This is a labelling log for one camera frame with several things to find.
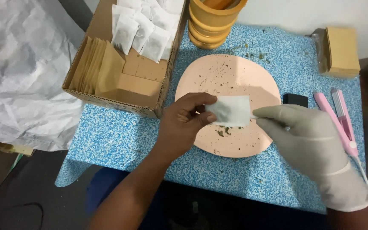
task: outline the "blue speckled tabletop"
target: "blue speckled tabletop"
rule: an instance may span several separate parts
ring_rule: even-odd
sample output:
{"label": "blue speckled tabletop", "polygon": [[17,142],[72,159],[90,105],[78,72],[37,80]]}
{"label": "blue speckled tabletop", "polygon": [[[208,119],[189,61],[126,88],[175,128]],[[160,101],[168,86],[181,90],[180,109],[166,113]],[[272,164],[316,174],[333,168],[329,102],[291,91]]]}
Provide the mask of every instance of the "blue speckled tabletop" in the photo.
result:
{"label": "blue speckled tabletop", "polygon": [[[314,91],[324,92],[333,105],[330,89],[341,89],[353,123],[359,155],[365,162],[359,79],[319,75],[311,38],[277,28],[236,24],[219,48],[200,50],[188,39],[187,30],[184,33],[166,106],[174,101],[178,81],[191,62],[210,54],[238,55],[263,66],[275,79],[281,95],[307,96],[310,108],[317,108],[312,97]],[[265,54],[262,60],[259,59],[260,53]],[[133,170],[155,143],[158,126],[158,119],[86,104],[55,184],[63,187],[73,183],[92,164]],[[193,146],[172,163],[165,179],[280,206],[325,212],[314,182],[292,169],[274,144],[248,158],[220,157]]]}

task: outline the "round plate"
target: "round plate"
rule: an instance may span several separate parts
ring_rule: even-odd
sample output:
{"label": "round plate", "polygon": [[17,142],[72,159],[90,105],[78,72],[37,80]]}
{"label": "round plate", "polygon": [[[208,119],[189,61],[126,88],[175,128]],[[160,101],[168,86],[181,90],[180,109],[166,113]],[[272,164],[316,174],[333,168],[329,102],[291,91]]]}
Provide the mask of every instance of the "round plate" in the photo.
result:
{"label": "round plate", "polygon": [[[192,62],[181,76],[175,100],[188,92],[249,95],[251,114],[256,108],[281,104],[278,86],[268,71],[233,55],[207,55]],[[239,158],[258,154],[272,143],[253,119],[245,128],[230,127],[225,131],[226,127],[208,125],[198,132],[194,145],[212,154]]]}

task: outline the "yellow container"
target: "yellow container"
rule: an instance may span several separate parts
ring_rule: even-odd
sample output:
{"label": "yellow container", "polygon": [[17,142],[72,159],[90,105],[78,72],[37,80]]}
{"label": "yellow container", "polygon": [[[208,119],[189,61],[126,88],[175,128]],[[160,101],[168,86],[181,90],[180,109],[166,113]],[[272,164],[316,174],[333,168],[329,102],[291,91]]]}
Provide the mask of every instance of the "yellow container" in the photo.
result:
{"label": "yellow container", "polygon": [[200,0],[190,0],[188,35],[191,42],[202,49],[214,49],[222,45],[246,3],[247,0],[239,0],[233,8],[216,10]]}

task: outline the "black cable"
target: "black cable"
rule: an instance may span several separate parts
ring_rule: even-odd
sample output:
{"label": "black cable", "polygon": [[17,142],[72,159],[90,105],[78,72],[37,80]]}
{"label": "black cable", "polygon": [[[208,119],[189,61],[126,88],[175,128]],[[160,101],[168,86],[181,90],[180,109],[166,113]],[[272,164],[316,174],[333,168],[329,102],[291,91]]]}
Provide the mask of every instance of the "black cable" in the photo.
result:
{"label": "black cable", "polygon": [[6,208],[4,211],[0,212],[0,217],[1,217],[1,215],[2,215],[4,212],[6,212],[6,211],[8,211],[8,210],[11,210],[11,209],[13,209],[13,208],[16,208],[16,207],[25,207],[25,206],[31,206],[31,205],[38,206],[38,207],[39,207],[39,209],[40,209],[40,211],[42,212],[42,217],[40,218],[40,224],[39,224],[39,228],[38,228],[38,230],[42,230],[42,224],[43,224],[43,207],[42,207],[42,205],[41,205],[40,203],[38,203],[38,202],[31,202],[31,203],[26,203],[26,204],[21,204],[21,205],[16,205],[16,206],[8,207],[8,208]]}

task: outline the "brown cardboard box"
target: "brown cardboard box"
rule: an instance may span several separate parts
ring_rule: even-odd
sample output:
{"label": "brown cardboard box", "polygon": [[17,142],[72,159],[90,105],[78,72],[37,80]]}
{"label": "brown cardboard box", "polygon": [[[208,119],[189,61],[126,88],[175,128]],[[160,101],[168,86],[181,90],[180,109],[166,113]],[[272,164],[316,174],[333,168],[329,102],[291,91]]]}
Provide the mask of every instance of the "brown cardboard box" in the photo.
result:
{"label": "brown cardboard box", "polygon": [[134,112],[151,118],[161,118],[162,107],[170,85],[172,69],[188,19],[188,3],[189,0],[185,0],[168,61],[161,60],[157,64],[139,55],[134,49],[130,50],[129,55],[119,52],[123,59],[126,60],[126,63],[120,76],[116,100],[112,100],[69,89],[70,82],[86,45],[87,36],[108,41],[112,40],[112,5],[116,4],[116,0],[100,0],[89,28],[84,35],[83,42],[63,82],[62,89],[86,103]]}
{"label": "brown cardboard box", "polygon": [[325,68],[320,73],[328,76],[354,78],[359,74],[356,31],[350,28],[328,27],[323,38]]}

